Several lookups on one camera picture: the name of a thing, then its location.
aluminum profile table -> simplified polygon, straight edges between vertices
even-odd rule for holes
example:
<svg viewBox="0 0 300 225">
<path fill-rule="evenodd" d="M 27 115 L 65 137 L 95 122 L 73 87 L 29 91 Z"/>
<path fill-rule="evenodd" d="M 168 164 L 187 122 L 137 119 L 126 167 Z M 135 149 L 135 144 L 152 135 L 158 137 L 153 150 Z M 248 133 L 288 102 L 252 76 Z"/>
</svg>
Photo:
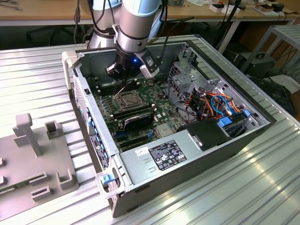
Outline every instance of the aluminum profile table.
<svg viewBox="0 0 300 225">
<path fill-rule="evenodd" d="M 261 50 L 263 45 L 266 43 L 266 41 L 269 39 L 269 37 L 272 34 L 275 34 L 277 38 L 272 43 L 272 45 L 268 48 L 267 54 L 271 55 L 271 53 L 274 51 L 274 49 L 276 48 L 280 40 L 286 41 L 294 48 L 300 50 L 300 26 L 298 25 L 270 26 L 267 32 L 265 33 L 265 35 L 262 37 L 261 41 L 253 50 L 250 57 L 247 59 L 243 67 L 240 69 L 242 72 L 245 72 L 247 70 L 254 57 L 258 54 L 258 52 Z M 288 69 L 288 73 L 290 73 L 292 69 L 295 68 L 295 66 L 297 66 L 298 64 L 300 64 L 300 58 L 298 58 L 295 61 L 295 63 L 293 63 L 293 65 Z"/>
<path fill-rule="evenodd" d="M 119 218 L 94 182 L 95 170 L 67 95 L 60 61 L 69 45 L 0 52 L 0 135 L 10 135 L 13 115 L 30 112 L 34 126 L 62 123 L 79 189 L 2 221 L 19 224 L 299 224 L 300 123 L 256 87 L 220 53 L 196 36 L 192 40 L 277 123 L 238 155 L 171 189 Z M 198 65 L 205 73 L 209 68 Z"/>
</svg>

cpu socket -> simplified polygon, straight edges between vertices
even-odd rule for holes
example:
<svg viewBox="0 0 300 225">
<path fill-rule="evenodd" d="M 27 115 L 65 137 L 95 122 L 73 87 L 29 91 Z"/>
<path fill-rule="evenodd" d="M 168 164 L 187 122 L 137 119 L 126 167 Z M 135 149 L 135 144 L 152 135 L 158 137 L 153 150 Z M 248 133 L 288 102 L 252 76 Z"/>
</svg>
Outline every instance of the cpu socket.
<svg viewBox="0 0 300 225">
<path fill-rule="evenodd" d="M 133 108 L 144 105 L 143 100 L 138 93 L 134 91 L 124 92 L 119 94 L 118 103 L 122 109 Z"/>
</svg>

warning label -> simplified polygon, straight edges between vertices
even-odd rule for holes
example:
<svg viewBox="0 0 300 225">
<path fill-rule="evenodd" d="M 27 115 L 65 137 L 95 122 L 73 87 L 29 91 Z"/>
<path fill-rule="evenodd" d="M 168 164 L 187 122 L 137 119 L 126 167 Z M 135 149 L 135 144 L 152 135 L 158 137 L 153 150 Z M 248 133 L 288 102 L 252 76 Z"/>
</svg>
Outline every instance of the warning label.
<svg viewBox="0 0 300 225">
<path fill-rule="evenodd" d="M 149 152 L 162 171 L 187 159 L 174 140 L 149 149 Z"/>
</svg>

wooden desk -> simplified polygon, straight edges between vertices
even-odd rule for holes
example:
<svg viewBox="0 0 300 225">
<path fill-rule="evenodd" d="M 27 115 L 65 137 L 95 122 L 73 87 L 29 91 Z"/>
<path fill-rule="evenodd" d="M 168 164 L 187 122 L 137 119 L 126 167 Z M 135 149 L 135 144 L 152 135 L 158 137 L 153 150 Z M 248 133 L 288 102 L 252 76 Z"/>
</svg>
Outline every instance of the wooden desk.
<svg viewBox="0 0 300 225">
<path fill-rule="evenodd" d="M 287 17 L 281 15 L 269 15 L 265 16 L 255 9 L 253 9 L 254 4 L 246 4 L 246 9 L 244 11 L 240 11 L 238 14 L 234 15 L 232 18 L 232 25 L 225 36 L 220 48 L 219 52 L 223 53 L 226 49 L 229 41 L 231 40 L 233 34 L 235 33 L 240 22 L 244 21 L 288 21 L 288 25 L 292 25 L 299 15 L 297 14 L 288 14 Z M 185 1 L 183 7 L 169 6 L 168 7 L 168 19 L 181 19 L 190 16 L 194 16 L 195 19 L 190 20 L 189 22 L 221 22 L 224 18 L 223 13 L 215 13 L 209 9 L 208 5 L 203 5 L 201 7 Z"/>
<path fill-rule="evenodd" d="M 0 26 L 74 24 L 77 0 L 19 0 L 22 11 L 0 6 Z M 88 4 L 80 1 L 80 24 L 92 24 Z"/>
<path fill-rule="evenodd" d="M 278 15 L 271 15 L 271 16 L 265 16 L 259 12 L 257 12 L 253 7 L 254 4 L 245 4 L 246 9 L 243 11 L 241 10 L 238 14 L 235 14 L 233 16 L 232 21 L 236 21 L 239 19 L 243 20 L 259 20 L 259 21 L 270 21 L 270 20 L 285 20 L 284 16 L 280 16 L 278 18 Z M 211 22 L 216 19 L 223 19 L 224 13 L 215 13 L 212 10 L 209 9 L 208 5 L 203 5 L 201 7 L 194 5 L 193 3 L 190 3 L 186 1 L 184 3 L 183 7 L 176 7 L 176 6 L 169 6 L 168 7 L 168 19 L 181 19 L 194 16 L 195 19 L 201 19 L 207 20 L 208 22 Z M 297 14 L 289 14 L 287 15 L 286 20 L 294 20 L 298 18 L 299 15 Z"/>
</svg>

metal shelf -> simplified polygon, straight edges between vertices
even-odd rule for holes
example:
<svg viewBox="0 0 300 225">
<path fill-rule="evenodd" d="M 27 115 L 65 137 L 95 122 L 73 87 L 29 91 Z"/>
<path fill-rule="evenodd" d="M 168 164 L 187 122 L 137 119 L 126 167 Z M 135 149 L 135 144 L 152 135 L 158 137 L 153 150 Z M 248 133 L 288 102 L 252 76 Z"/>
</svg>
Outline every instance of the metal shelf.
<svg viewBox="0 0 300 225">
<path fill-rule="evenodd" d="M 271 54 L 275 47 L 278 45 L 280 40 L 286 41 L 291 46 L 295 47 L 296 49 L 300 50 L 300 26 L 291 25 L 291 26 L 270 26 L 265 35 L 262 37 L 261 41 L 258 43 L 256 48 L 253 50 L 250 57 L 247 59 L 243 67 L 241 68 L 242 72 L 245 72 L 249 67 L 252 60 L 261 50 L 265 42 L 269 39 L 269 37 L 275 34 L 277 36 L 276 40 L 267 50 L 268 54 Z M 288 73 L 292 71 L 292 69 L 300 63 L 300 58 L 296 60 L 296 62 L 288 69 Z"/>
</svg>

